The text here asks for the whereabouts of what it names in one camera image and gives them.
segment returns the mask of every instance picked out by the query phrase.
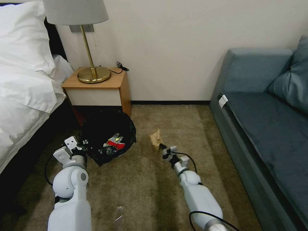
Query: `black headboard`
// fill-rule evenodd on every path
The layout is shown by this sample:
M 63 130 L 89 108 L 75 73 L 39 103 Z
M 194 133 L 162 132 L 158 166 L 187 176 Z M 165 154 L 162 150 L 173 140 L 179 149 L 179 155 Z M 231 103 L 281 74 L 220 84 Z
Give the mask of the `black headboard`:
M 0 6 L 9 5 L 9 4 L 18 5 L 20 3 L 0 3 Z M 48 23 L 46 19 L 44 21 L 44 24 L 48 31 L 49 46 L 50 46 L 51 53 L 61 55 L 64 59 L 67 60 L 59 33 L 56 29 L 56 26 Z

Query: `sofa cushion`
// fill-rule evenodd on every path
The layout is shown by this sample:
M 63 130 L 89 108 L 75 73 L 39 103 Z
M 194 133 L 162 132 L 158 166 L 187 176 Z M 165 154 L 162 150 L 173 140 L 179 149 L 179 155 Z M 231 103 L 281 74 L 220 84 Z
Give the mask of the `sofa cushion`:
M 276 78 L 268 91 L 308 113 L 308 36 L 301 37 L 290 69 Z
M 267 93 L 226 93 L 228 107 L 297 214 L 308 220 L 308 117 Z

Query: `table lamp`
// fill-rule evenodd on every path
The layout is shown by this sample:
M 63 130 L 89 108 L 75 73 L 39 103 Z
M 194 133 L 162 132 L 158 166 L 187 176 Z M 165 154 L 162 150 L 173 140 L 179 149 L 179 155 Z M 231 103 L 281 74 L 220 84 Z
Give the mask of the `table lamp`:
M 107 21 L 108 13 L 103 0 L 43 0 L 47 21 L 57 25 L 80 25 L 91 67 L 78 73 L 84 83 L 99 83 L 110 78 L 108 68 L 93 65 L 83 25 Z

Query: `black trash bag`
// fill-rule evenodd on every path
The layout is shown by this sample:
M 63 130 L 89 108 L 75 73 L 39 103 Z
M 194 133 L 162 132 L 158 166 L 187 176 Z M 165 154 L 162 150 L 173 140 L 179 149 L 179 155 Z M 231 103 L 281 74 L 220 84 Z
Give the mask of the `black trash bag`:
M 104 143 L 116 133 L 123 136 L 124 148 L 116 150 L 113 146 L 103 147 Z M 118 110 L 106 109 L 91 114 L 80 129 L 82 145 L 88 149 L 88 155 L 102 166 L 125 153 L 136 143 L 136 128 L 130 117 Z

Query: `beige carpet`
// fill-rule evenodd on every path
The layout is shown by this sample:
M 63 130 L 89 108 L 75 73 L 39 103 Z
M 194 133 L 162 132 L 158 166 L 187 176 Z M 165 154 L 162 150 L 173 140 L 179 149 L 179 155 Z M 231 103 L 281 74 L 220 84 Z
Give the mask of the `beige carpet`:
M 192 230 L 178 178 L 168 162 L 151 147 L 149 134 L 160 128 L 166 145 L 190 154 L 201 180 L 220 204 L 224 219 L 240 230 L 261 230 L 237 171 L 208 106 L 133 106 L 137 143 L 123 156 L 102 167 L 88 161 L 88 200 L 93 231 Z M 1 230 L 46 230 L 54 194 L 44 180 L 44 163 L 64 138 L 77 131 L 60 131 L 48 145 L 35 170 L 20 189 L 16 202 L 27 213 L 7 213 Z M 50 178 L 61 169 L 52 160 Z M 118 207 L 123 206 L 122 218 Z

